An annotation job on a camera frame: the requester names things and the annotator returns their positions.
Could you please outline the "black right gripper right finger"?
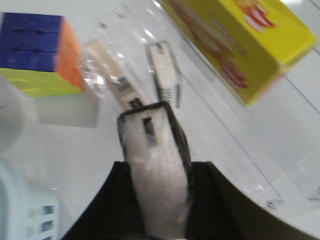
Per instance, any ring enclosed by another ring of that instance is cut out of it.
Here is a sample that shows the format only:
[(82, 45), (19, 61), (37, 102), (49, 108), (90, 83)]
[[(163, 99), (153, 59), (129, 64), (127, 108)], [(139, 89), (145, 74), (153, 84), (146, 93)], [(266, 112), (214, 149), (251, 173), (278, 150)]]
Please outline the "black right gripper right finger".
[(210, 162), (193, 162), (193, 203), (188, 240), (315, 240), (282, 217), (291, 214), (280, 197), (258, 204)]

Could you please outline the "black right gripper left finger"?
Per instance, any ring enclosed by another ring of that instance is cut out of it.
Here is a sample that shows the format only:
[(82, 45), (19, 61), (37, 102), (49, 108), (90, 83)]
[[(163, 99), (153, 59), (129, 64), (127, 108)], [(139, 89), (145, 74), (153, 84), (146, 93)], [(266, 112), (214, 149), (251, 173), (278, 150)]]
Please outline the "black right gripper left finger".
[(146, 235), (129, 165), (116, 161), (104, 184), (64, 240), (124, 240)]

